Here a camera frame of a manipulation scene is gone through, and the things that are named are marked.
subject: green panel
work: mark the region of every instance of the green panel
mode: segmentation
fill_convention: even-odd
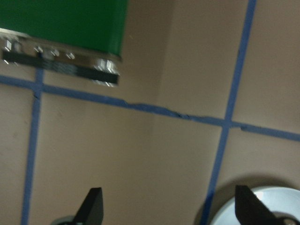
[[[2,0],[0,28],[120,55],[127,0]]]

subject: black strip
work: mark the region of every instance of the black strip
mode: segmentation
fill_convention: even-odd
[[[91,188],[72,223],[100,225],[103,220],[103,199],[100,187]]]
[[[241,225],[275,225],[276,217],[248,186],[235,187],[235,215]]]
[[[119,75],[98,71],[88,67],[81,67],[72,64],[45,60],[17,52],[2,51],[2,59],[8,62],[16,62],[32,67],[44,68],[58,73],[75,75],[91,80],[118,84]]]

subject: beige floor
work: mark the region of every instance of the beige floor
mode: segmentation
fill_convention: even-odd
[[[247,1],[131,0],[120,86],[46,72],[45,83],[223,118]],[[233,119],[300,134],[296,0],[258,1]],[[34,69],[0,64],[34,79]],[[0,84],[0,210],[19,224],[31,107],[29,90]],[[199,223],[221,128],[43,94],[30,225],[76,213],[102,187],[103,225]],[[232,129],[210,218],[235,184],[300,188],[300,142]]]

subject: blue tape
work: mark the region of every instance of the blue tape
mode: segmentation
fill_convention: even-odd
[[[43,91],[51,94],[66,96],[69,98],[76,98],[81,100],[87,100],[91,102],[97,102],[107,105],[113,105],[118,107],[123,107],[127,109],[133,109],[138,110],[146,113],[153,113],[157,115],[163,115],[163,116],[169,116],[169,117],[175,117],[178,119],[184,119],[184,120],[191,120],[195,122],[200,123],[206,123],[216,126],[222,126],[224,120],[219,118],[213,118],[213,117],[199,117],[199,116],[192,116],[187,114],[182,114],[178,112],[171,111],[169,109],[155,106],[155,105],[147,105],[147,104],[129,104],[125,100],[114,98],[114,97],[108,97],[108,96],[102,96],[102,95],[96,95],[96,94],[90,94],[87,92],[77,91],[77,90],[70,90],[66,88],[59,88],[54,87],[50,85],[44,85]]]
[[[25,175],[25,187],[22,206],[21,225],[28,225],[30,212],[30,199],[32,192],[34,162],[36,156],[37,140],[38,140],[38,122],[41,107],[41,96],[43,87],[44,72],[42,69],[36,71],[36,82],[34,86],[34,102],[32,107],[32,119],[30,128],[30,139],[27,155],[27,167]]]
[[[219,145],[218,145],[218,149],[217,149],[217,154],[216,154],[214,166],[213,166],[211,177],[210,177],[210,183],[209,183],[206,199],[205,199],[204,206],[203,206],[202,216],[201,216],[201,220],[200,220],[201,225],[206,225],[208,222],[211,204],[212,204],[212,200],[213,200],[213,197],[215,194],[217,180],[218,180],[221,164],[223,161],[223,155],[224,155],[224,150],[225,150],[226,143],[227,143],[228,133],[229,133],[229,124],[224,125],[222,132],[221,132],[221,137],[220,137],[220,141],[219,141]]]
[[[257,127],[250,124],[245,123],[239,123],[239,122],[232,122],[231,127],[239,127],[242,131],[247,131],[251,133],[261,134],[261,135],[268,135],[273,137],[279,137],[283,139],[288,139],[291,141],[298,141],[300,142],[300,134],[282,131],[282,130],[276,130],[271,128],[265,128],[265,127]]]
[[[245,56],[246,56],[251,26],[252,26],[252,20],[254,16],[255,5],[256,5],[256,0],[249,0],[246,18],[244,22],[244,28],[241,36],[241,41],[240,41],[239,54],[234,69],[231,90],[230,90],[229,99],[227,103],[225,120],[231,120],[233,116],[233,110],[234,110],[236,97],[239,89],[240,77],[244,66],[244,61],[245,61]]]
[[[35,90],[37,84],[31,81],[26,81],[18,78],[12,78],[8,76],[0,75],[0,83],[20,87],[20,88],[27,88],[31,90]]]
[[[228,102],[227,102],[227,108],[226,108],[226,113],[225,113],[225,122],[223,125],[223,129],[222,129],[222,133],[221,133],[221,137],[220,137],[220,141],[219,141],[212,174],[210,177],[210,183],[209,183],[206,199],[205,199],[204,206],[203,206],[200,225],[206,225],[208,222],[209,215],[210,215],[211,204],[212,204],[213,196],[215,194],[215,189],[216,189],[218,176],[219,176],[222,161],[223,161],[223,155],[224,155],[224,151],[225,151],[225,147],[226,147],[228,133],[229,133],[229,129],[231,126],[236,97],[237,97],[237,93],[238,93],[238,89],[239,89],[240,77],[241,77],[241,73],[242,73],[242,69],[243,69],[243,65],[244,65],[244,61],[245,61],[247,45],[248,45],[248,41],[249,41],[251,25],[252,25],[252,20],[253,20],[253,16],[254,16],[255,5],[256,5],[256,0],[249,0],[248,6],[247,6],[246,18],[245,18],[245,22],[244,22],[244,28],[243,28],[243,32],[241,35],[239,54],[237,57],[234,74],[233,74],[233,79],[232,79],[232,84],[231,84],[231,89],[230,89],[230,94],[229,94],[229,98],[228,98]]]

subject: white disc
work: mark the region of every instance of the white disc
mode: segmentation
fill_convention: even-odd
[[[252,191],[276,216],[291,215],[300,221],[300,191],[287,187],[257,187]],[[218,211],[210,225],[240,225],[234,207],[232,198]]]

